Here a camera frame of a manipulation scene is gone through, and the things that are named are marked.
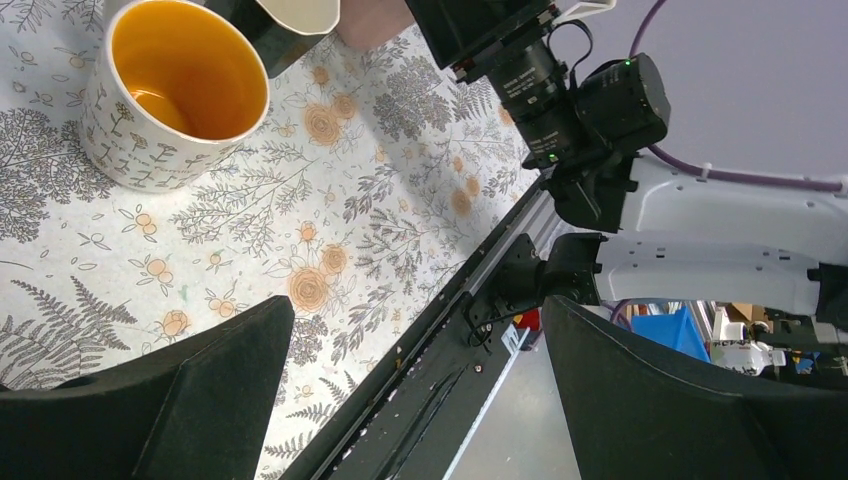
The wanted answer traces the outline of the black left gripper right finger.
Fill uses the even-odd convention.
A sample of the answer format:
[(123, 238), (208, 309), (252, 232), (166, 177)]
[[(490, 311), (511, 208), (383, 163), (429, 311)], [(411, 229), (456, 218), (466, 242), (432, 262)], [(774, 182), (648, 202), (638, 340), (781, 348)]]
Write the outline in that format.
[(713, 366), (550, 296), (542, 324), (585, 479), (843, 479), (847, 395)]

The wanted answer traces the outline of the floral mug orange inside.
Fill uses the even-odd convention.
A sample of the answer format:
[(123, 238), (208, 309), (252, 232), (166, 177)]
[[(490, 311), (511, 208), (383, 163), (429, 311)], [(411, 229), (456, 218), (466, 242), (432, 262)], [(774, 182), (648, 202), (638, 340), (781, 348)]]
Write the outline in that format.
[(116, 183), (166, 193), (241, 147), (269, 104), (260, 58), (227, 20), (191, 1), (132, 1), (104, 34), (80, 145)]

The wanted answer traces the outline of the black mug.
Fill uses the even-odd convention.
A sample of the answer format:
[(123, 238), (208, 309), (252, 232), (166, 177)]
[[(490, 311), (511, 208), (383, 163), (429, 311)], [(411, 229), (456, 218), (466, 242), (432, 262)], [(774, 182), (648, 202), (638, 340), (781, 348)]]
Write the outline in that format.
[(209, 0), (204, 5), (246, 37), (270, 79), (331, 33), (341, 13), (339, 0)]

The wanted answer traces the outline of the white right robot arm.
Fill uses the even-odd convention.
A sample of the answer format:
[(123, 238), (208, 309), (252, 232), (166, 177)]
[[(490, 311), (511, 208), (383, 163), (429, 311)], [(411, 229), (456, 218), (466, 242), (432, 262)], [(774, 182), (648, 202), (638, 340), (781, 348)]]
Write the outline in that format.
[(669, 298), (742, 301), (847, 324), (847, 186), (694, 166), (659, 144), (670, 103), (637, 48), (578, 80), (553, 33), (581, 17), (551, 1), (412, 1), (438, 66), (486, 79), (528, 147), (528, 170), (575, 227), (546, 260), (495, 277), (513, 306)]

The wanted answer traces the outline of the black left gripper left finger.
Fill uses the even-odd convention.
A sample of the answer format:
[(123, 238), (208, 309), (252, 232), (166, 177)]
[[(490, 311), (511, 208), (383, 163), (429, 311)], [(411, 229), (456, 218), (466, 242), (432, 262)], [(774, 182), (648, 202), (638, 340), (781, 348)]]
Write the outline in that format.
[(293, 330), (274, 296), (51, 390), (1, 394), (5, 479), (250, 479)]

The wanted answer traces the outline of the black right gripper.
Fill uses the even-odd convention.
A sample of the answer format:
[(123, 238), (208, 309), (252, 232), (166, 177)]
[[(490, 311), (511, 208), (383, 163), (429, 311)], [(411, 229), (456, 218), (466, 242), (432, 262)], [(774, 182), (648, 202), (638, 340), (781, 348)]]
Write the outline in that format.
[(523, 168), (541, 172), (540, 187), (560, 217), (580, 228), (619, 231), (626, 196), (638, 186), (633, 162), (668, 132), (671, 105), (653, 59), (613, 59), (579, 81), (575, 67), (550, 48), (555, 25), (522, 26), (552, 1), (406, 4), (438, 67), (454, 64), (462, 83), (489, 81), (529, 150)]

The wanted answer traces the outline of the pink mug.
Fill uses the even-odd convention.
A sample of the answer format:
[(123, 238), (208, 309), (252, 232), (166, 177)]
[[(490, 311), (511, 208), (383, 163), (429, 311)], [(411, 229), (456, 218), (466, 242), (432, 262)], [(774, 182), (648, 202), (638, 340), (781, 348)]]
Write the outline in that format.
[(373, 50), (415, 23), (404, 0), (341, 0), (336, 32), (349, 47)]

